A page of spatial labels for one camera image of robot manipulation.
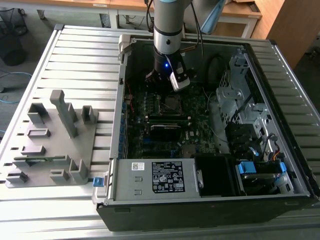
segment motherboard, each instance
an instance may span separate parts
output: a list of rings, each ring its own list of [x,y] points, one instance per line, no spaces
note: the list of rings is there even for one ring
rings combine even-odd
[[[191,84],[178,93],[130,82],[126,88],[129,159],[190,158],[215,152],[208,112],[211,100],[200,85]]]

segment power supply label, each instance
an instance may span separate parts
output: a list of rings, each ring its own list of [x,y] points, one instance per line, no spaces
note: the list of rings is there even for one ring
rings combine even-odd
[[[155,194],[185,192],[182,162],[152,162],[152,190]]]

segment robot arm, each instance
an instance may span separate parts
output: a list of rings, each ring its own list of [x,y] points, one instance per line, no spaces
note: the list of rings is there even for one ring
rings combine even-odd
[[[207,14],[207,17],[201,17],[199,23],[202,32],[209,33],[216,26],[225,1],[193,0],[195,11],[203,12],[205,9]],[[190,17],[187,14],[186,18],[185,12],[191,11],[191,2],[192,0],[154,0],[154,71],[170,78],[175,92],[190,84],[180,46],[184,19]]]

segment metal rail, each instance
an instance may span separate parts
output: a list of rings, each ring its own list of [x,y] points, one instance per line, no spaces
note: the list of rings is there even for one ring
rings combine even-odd
[[[11,239],[211,239],[212,235],[234,234],[261,239],[295,236],[316,237],[320,227],[318,205],[288,212],[263,224],[231,225],[215,228],[172,229],[163,231],[110,232],[100,219],[91,196],[92,183],[82,186],[6,188],[7,172],[12,169],[11,150],[22,141],[29,120],[31,103],[53,108],[52,89],[62,89],[73,107],[91,105],[99,110],[90,177],[107,171],[114,107],[119,73],[118,40],[121,34],[148,35],[146,31],[64,26],[55,30],[33,77],[12,118],[0,148],[0,229]],[[278,48],[265,40],[213,37],[225,42],[250,43],[282,111],[315,174],[320,174],[319,115],[288,67]]]

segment white label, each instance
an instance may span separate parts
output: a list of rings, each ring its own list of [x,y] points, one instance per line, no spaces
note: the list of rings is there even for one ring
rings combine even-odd
[[[102,8],[106,8],[107,4],[93,4],[94,7],[102,7]]]
[[[133,162],[132,163],[132,171],[144,171],[145,163],[144,162]]]

